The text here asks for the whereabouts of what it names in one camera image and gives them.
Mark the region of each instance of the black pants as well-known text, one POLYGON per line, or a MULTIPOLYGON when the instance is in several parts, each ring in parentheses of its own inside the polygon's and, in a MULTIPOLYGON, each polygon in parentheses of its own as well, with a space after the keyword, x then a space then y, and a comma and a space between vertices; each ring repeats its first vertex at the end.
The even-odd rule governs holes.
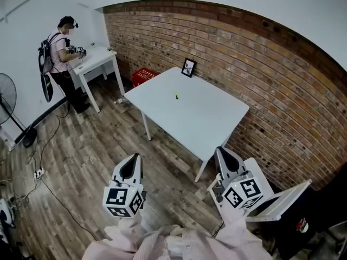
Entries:
POLYGON ((72 104, 75 110, 78 111, 82 106, 82 99, 75 90, 74 82, 72 81, 70 73, 68 71, 63 71, 60 73, 51 73, 51 76, 62 88, 67 100, 72 104))

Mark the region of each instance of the white marker cube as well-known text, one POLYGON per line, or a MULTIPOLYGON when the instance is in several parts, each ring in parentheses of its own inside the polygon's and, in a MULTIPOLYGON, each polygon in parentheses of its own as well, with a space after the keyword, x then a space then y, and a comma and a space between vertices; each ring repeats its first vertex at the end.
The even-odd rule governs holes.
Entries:
POLYGON ((133 218, 143 201, 137 188, 105 187, 102 205, 111 216, 133 218))
POLYGON ((231 182, 222 194, 235 209, 252 210, 252 207, 263 197, 256 177, 231 182))

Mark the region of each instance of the fan stand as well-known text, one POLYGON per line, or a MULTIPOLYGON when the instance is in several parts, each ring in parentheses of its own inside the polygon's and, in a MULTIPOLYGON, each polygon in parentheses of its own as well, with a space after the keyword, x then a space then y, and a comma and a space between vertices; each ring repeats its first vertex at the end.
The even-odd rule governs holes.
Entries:
POLYGON ((12 117, 12 115, 10 114, 10 112, 7 110, 7 108, 5 107, 5 105, 3 104, 2 100, 1 100, 1 96, 0 96, 0 105, 1 107, 4 109, 4 111, 9 115, 9 117, 11 118, 11 120, 18 126, 18 128, 25 134, 24 139, 23 139, 23 145, 25 148, 28 148, 30 146, 33 145, 36 136, 37 136, 37 131, 35 128, 30 128, 29 130, 24 130, 19 124, 18 122, 12 117))

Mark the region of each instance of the person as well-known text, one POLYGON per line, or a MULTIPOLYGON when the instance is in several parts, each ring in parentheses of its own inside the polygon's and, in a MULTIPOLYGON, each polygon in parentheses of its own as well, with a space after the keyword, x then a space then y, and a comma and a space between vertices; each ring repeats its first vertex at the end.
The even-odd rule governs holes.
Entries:
POLYGON ((63 17, 56 29, 48 36, 50 41, 50 56, 53 68, 50 74, 54 81, 62 88, 67 100, 77 113, 89 108, 83 98, 76 92, 74 83, 68 69, 68 62, 81 57, 79 53, 71 54, 66 49, 65 35, 71 35, 74 30, 74 19, 71 16, 63 17))
POLYGON ((82 260, 272 260, 261 240, 246 228, 243 210, 223 200, 221 215, 225 227, 214 238, 210 233, 165 226, 143 234, 141 215, 121 219, 105 232, 111 240, 93 242, 82 260))

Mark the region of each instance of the baseboard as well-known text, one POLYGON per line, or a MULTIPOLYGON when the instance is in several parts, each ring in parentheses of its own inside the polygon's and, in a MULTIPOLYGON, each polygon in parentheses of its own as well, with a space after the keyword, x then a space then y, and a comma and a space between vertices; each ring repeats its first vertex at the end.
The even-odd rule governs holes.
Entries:
MULTIPOLYGON (((102 74, 100 74, 99 76, 97 76, 97 77, 95 77, 94 79, 90 80, 90 81, 88 82, 88 84, 91 84, 91 83, 93 83, 93 82, 95 82, 95 81, 101 80, 101 77, 100 77, 101 75, 102 75, 102 74)), ((115 76, 115 73, 112 72, 112 73, 108 74, 107 76, 115 76)), ((132 82, 131 82, 128 78, 121 76, 121 79, 122 79, 123 84, 124 84, 124 82, 125 82, 125 83, 129 83, 129 84, 132 85, 132 82)), ((81 87, 77 88, 76 91, 82 92, 81 87)), ((47 117, 51 112, 53 112, 53 111, 56 110, 58 107, 60 107, 61 105, 63 105, 66 101, 67 101, 66 97, 64 97, 63 99, 61 99, 60 101, 58 101, 56 104, 54 104, 52 107, 50 107, 47 111, 45 111, 42 115, 40 115, 36 120, 34 120, 32 126, 30 126, 30 127, 35 128, 35 126, 36 126, 37 124, 39 124, 45 117, 47 117)), ((20 141, 24 138, 25 133, 26 133, 27 130, 28 130, 28 128, 25 130, 25 132, 22 132, 22 133, 17 137, 17 139, 15 139, 15 143, 16 143, 16 144, 17 144, 18 142, 20 142, 20 141)))

